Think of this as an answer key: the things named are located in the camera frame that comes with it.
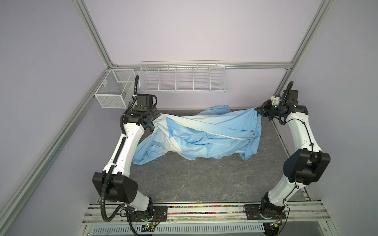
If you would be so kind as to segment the light blue jacket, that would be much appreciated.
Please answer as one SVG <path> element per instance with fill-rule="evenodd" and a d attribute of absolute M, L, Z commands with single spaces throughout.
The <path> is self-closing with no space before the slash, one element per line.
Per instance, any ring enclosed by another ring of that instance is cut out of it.
<path fill-rule="evenodd" d="M 253 108 L 232 112 L 227 105 L 195 116 L 161 114 L 153 122 L 154 131 L 137 146 L 132 161 L 144 165 L 168 152 L 188 160 L 239 154 L 247 161 L 258 152 L 261 120 Z"/>

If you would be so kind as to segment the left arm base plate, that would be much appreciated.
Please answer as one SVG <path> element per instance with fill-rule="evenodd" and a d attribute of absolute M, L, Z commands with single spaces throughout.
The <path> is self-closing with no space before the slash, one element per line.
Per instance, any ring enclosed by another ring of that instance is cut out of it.
<path fill-rule="evenodd" d="M 165 222 L 168 217 L 168 206 L 153 206 L 147 211 L 135 211 L 129 215 L 131 222 Z"/>

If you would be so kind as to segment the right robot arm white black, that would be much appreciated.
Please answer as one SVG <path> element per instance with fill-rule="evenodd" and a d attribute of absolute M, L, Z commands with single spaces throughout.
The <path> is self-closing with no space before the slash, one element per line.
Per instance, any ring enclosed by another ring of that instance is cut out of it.
<path fill-rule="evenodd" d="M 287 200 L 298 190 L 319 181 L 330 163 L 330 155 L 321 150 L 314 138 L 306 106 L 267 100 L 255 110 L 269 120 L 277 119 L 281 125 L 288 125 L 296 149 L 284 162 L 281 180 L 261 199 L 260 214 L 270 219 L 284 212 Z"/>

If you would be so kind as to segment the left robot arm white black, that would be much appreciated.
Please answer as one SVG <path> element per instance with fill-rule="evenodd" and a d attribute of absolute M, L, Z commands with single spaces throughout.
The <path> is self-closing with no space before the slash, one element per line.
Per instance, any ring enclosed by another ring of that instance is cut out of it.
<path fill-rule="evenodd" d="M 121 136 L 116 148 L 103 171 L 94 173 L 92 178 L 100 196 L 100 213 L 104 222 L 112 221 L 123 207 L 152 217 L 153 201 L 138 190 L 137 182 L 130 178 L 130 170 L 139 140 L 147 128 L 154 130 L 153 121 L 159 116 L 155 105 L 137 105 L 121 115 Z"/>

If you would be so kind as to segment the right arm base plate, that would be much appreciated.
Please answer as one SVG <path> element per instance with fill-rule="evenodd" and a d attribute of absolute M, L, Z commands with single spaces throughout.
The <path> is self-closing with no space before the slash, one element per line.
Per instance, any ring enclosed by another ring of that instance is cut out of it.
<path fill-rule="evenodd" d="M 262 209 L 261 204 L 245 204 L 243 212 L 248 220 L 282 220 L 287 218 L 284 207 L 275 205 Z"/>

